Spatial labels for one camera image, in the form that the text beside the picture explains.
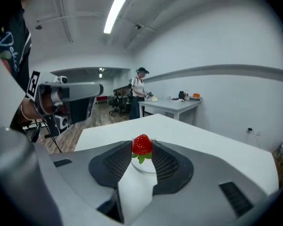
cap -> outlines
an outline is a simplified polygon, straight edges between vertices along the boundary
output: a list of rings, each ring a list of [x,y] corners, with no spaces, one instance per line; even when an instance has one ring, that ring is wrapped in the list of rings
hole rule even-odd
[[[143,68],[143,67],[140,67],[138,70],[136,70],[137,73],[142,72],[142,71],[144,71],[144,72],[146,72],[146,73],[149,73],[149,71],[146,70],[146,69]]]

jeans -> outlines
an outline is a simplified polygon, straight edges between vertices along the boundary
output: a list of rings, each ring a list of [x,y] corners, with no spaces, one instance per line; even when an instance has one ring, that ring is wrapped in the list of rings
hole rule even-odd
[[[131,110],[129,113],[129,120],[137,119],[140,117],[140,105],[138,104],[139,101],[145,101],[143,97],[133,97]],[[145,107],[142,107],[142,116],[145,116]]]

shirt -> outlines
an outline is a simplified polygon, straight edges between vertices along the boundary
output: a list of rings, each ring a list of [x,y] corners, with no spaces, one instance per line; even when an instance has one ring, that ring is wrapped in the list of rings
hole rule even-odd
[[[0,59],[3,65],[26,92],[29,83],[28,57],[31,34],[28,31],[19,2],[16,13],[0,27]]]
[[[135,89],[136,89],[138,92],[144,93],[145,83],[143,82],[142,79],[139,80],[139,79],[137,79],[137,77],[134,77],[134,78],[132,79],[131,84],[132,84],[132,87],[134,86]],[[134,90],[132,90],[132,93],[133,93],[133,96],[134,96],[134,97],[142,97],[142,96],[140,96],[140,95],[137,95]]]

desk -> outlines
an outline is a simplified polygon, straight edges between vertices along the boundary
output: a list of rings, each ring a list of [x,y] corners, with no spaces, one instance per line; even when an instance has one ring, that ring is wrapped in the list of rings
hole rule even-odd
[[[198,115],[198,106],[200,104],[199,101],[176,101],[176,100],[166,100],[166,101],[141,101],[140,104],[140,117],[142,117],[142,107],[148,106],[163,110],[165,113],[174,114],[174,119],[179,120],[179,115],[183,112],[191,110],[196,107],[195,120],[193,125],[196,125],[197,115]]]
[[[267,195],[278,190],[278,175],[270,152],[161,114],[84,129],[75,151],[132,140],[140,134],[147,134],[151,139],[215,155],[246,175]],[[131,164],[129,165],[118,184],[126,225],[133,222],[151,202],[152,188],[156,183],[155,177],[143,175]]]

ceiling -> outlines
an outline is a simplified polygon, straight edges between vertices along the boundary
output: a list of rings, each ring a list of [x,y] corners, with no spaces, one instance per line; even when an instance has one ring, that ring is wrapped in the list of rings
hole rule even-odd
[[[34,46],[54,47],[87,40],[134,51],[179,15],[223,0],[126,0],[112,33],[104,26],[114,0],[30,0],[25,22]]]
[[[108,68],[102,72],[103,76],[99,78],[98,68],[80,68],[52,72],[57,76],[66,76],[69,82],[84,82],[84,81],[98,81],[109,80],[112,81],[115,77],[119,76],[124,69]]]

